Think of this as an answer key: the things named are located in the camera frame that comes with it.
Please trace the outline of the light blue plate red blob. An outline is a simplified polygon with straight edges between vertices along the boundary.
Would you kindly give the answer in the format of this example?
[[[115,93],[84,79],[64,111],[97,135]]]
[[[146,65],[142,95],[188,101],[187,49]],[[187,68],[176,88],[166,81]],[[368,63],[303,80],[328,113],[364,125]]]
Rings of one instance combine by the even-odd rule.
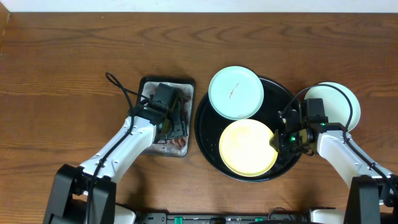
[[[343,86],[335,82],[322,82],[322,84],[335,86],[341,90],[349,99],[353,109],[351,121],[348,126],[348,132],[352,131],[359,123],[361,117],[361,107],[355,94]],[[350,108],[348,101],[338,90],[328,86],[316,86],[307,91],[305,98],[321,98],[325,107],[325,114],[330,123],[341,123],[343,126],[347,124]]]

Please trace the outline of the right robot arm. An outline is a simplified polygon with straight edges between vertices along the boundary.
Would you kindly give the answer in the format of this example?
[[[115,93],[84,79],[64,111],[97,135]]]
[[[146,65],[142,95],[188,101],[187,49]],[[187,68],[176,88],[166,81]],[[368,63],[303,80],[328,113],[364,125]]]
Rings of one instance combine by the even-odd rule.
[[[331,123],[323,108],[279,113],[283,130],[270,140],[282,152],[318,154],[349,187],[345,212],[326,208],[309,214],[312,223],[397,223],[397,176],[371,159],[340,123]]]

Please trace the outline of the yellow plate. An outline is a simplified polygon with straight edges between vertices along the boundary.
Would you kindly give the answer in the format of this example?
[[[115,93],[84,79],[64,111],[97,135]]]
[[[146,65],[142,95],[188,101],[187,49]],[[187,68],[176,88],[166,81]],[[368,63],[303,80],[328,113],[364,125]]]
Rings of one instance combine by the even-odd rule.
[[[219,153],[229,170],[243,177],[268,172],[279,152],[271,146],[274,133],[264,123],[242,119],[229,124],[219,140]]]

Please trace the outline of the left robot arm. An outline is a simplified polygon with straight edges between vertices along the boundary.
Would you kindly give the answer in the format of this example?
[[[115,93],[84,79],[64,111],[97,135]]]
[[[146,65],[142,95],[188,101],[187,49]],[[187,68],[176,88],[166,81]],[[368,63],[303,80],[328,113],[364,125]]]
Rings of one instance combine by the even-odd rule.
[[[192,102],[138,104],[121,129],[78,167],[57,171],[44,223],[134,223],[137,215],[116,204],[116,186],[137,157],[154,144],[187,140]]]

